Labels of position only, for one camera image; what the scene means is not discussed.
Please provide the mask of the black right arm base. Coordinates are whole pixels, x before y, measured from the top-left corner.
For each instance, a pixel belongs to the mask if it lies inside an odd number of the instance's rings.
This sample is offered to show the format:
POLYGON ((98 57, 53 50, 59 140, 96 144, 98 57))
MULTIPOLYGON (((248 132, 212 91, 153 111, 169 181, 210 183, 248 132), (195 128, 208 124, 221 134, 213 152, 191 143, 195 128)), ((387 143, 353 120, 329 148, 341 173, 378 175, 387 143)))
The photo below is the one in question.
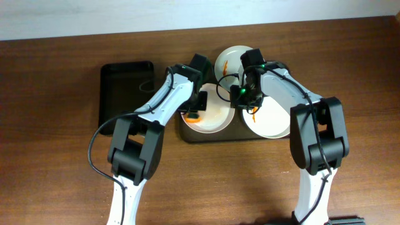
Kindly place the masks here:
POLYGON ((322 224, 322 225, 366 225, 366 220, 363 217, 348 216, 348 217, 334 217, 332 219, 328 218, 327 214, 313 212, 307 219, 300 223, 295 214, 292 215, 291 221, 292 225, 300 224, 322 224))

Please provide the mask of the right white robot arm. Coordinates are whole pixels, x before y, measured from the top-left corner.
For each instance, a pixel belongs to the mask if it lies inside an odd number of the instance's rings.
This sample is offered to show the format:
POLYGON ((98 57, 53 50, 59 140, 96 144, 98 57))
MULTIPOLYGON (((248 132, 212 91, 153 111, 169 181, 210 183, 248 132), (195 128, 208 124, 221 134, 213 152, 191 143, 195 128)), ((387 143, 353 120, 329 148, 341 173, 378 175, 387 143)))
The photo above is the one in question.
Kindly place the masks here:
POLYGON ((331 183, 349 153, 343 106, 306 89, 279 61, 267 62, 259 49, 240 57, 240 85, 230 88, 231 106, 256 114, 265 97, 273 98, 289 115, 289 147, 300 169, 299 197, 293 224, 335 224, 328 217, 331 183))

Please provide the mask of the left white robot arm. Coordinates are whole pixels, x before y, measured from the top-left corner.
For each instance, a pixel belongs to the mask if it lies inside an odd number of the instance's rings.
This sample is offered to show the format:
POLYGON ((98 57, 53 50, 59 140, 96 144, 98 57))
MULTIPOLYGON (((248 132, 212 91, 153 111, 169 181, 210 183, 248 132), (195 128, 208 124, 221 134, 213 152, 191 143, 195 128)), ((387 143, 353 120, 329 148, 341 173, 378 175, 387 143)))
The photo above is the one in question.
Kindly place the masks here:
POLYGON ((116 119, 107 161, 114 192, 108 224, 134 224, 144 185, 155 173, 162 153, 164 129, 175 112, 205 111, 201 86, 213 76, 210 60, 195 54, 188 65, 166 69, 155 95, 133 113, 116 119))

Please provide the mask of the white plate with stain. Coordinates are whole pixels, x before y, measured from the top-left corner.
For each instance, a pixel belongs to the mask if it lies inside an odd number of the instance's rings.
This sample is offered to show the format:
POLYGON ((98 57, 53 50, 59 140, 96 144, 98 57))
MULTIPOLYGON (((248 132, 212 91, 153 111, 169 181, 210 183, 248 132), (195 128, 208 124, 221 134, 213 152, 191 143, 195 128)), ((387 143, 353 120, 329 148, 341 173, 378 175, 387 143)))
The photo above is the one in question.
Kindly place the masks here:
POLYGON ((234 76, 228 76, 229 74, 238 74, 241 76, 244 72, 244 68, 241 62, 241 56, 248 50, 251 50, 248 46, 232 46, 225 49, 216 59, 214 65, 214 73, 217 81, 222 88, 230 91, 232 85, 241 85, 242 78, 235 78, 234 76))

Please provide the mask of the pinkish white plate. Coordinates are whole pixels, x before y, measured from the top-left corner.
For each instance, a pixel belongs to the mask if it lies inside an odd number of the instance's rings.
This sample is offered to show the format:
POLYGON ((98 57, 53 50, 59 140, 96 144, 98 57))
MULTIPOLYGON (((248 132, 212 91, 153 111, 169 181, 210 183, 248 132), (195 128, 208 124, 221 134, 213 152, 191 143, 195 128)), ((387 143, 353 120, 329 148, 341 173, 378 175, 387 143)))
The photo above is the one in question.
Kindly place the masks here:
POLYGON ((199 133, 211 134, 222 131, 233 120, 235 109, 217 95, 215 84, 204 84, 200 91, 207 92, 206 110, 198 111, 197 119, 189 119, 188 113, 181 115, 183 122, 199 133))

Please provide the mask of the green and orange sponge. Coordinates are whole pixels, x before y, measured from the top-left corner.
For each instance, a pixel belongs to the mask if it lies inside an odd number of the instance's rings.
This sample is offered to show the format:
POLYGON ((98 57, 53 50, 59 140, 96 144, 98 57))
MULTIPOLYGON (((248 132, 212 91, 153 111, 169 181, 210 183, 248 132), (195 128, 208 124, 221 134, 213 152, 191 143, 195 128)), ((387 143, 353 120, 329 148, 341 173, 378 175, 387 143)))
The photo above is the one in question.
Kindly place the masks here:
POLYGON ((186 123, 198 123, 202 120, 201 116, 196 112, 185 114, 183 118, 186 123))

